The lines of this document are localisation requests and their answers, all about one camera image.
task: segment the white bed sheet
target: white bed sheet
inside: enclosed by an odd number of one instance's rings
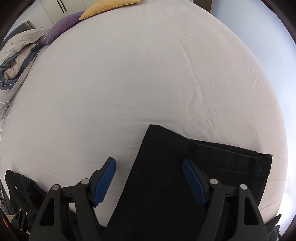
[[[242,41],[188,0],[99,14],[43,49],[4,119],[1,180],[10,169],[48,191],[112,156],[117,171],[95,209],[106,225],[149,124],[272,154],[259,208],[264,221],[277,214],[287,141],[275,94]]]

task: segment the door handle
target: door handle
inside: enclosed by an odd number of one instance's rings
[[[61,1],[62,5],[63,5],[65,11],[67,11],[67,9],[65,8],[65,5],[63,4],[63,1],[62,0],[60,0],[60,1]]]
[[[60,7],[61,10],[63,11],[63,13],[65,13],[64,10],[63,10],[63,8],[62,8],[62,6],[61,6],[61,4],[60,4],[60,2],[59,2],[59,0],[57,0],[57,3],[59,4],[59,7]]]

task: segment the orange light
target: orange light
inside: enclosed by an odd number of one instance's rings
[[[8,227],[8,225],[7,225],[6,221],[5,221],[4,219],[3,219],[3,221],[4,221],[5,225],[6,225],[6,227]]]

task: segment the stitching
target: stitching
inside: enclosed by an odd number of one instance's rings
[[[198,145],[200,145],[200,146],[206,146],[206,147],[208,147],[207,145],[199,144],[199,143],[196,143],[196,142],[195,142],[195,144],[198,144]],[[217,147],[211,147],[211,148],[214,148],[215,150],[223,150],[223,149],[220,149],[220,148],[217,148]],[[227,158],[227,159],[231,159],[231,160],[236,161],[235,158],[232,158],[232,157],[230,157],[230,156],[226,156],[226,155],[224,155],[224,154],[221,154],[221,156],[222,156],[222,157],[225,157],[225,158]]]
[[[161,147],[161,148],[163,148],[166,151],[173,152],[174,154],[176,154],[179,157],[182,157],[182,158],[184,157],[183,155],[180,155],[178,152],[175,152],[175,151],[172,151],[170,149],[167,149],[166,147],[163,147],[163,146],[161,146],[159,144],[156,144],[156,143],[153,143],[153,142],[150,142],[150,141],[146,141],[146,140],[143,140],[143,142],[146,142],[148,144],[152,144],[152,145]],[[210,165],[210,164],[202,163],[202,162],[199,162],[199,164],[203,164],[203,165],[206,165],[206,166],[209,166],[209,167],[216,167],[216,168],[219,168],[221,170],[233,171],[233,172],[237,172],[237,173],[241,173],[241,174],[269,174],[270,173],[270,172],[253,172],[253,173],[251,173],[251,172],[241,172],[241,171],[237,171],[237,170],[234,170],[234,169],[231,169],[231,168],[227,169],[227,168],[223,168],[223,167],[220,167],[220,166],[214,166],[214,165]]]

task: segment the blue gripper pad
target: blue gripper pad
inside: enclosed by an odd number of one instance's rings
[[[207,202],[204,186],[202,185],[201,181],[197,177],[194,169],[187,159],[183,160],[182,170],[193,193],[195,201],[201,204],[201,206],[204,206]]]
[[[99,203],[101,203],[104,200],[115,172],[116,161],[114,158],[112,158],[109,165],[106,167],[105,172],[100,178],[98,184],[96,185],[94,199],[92,200],[92,204],[94,207],[98,206]]]

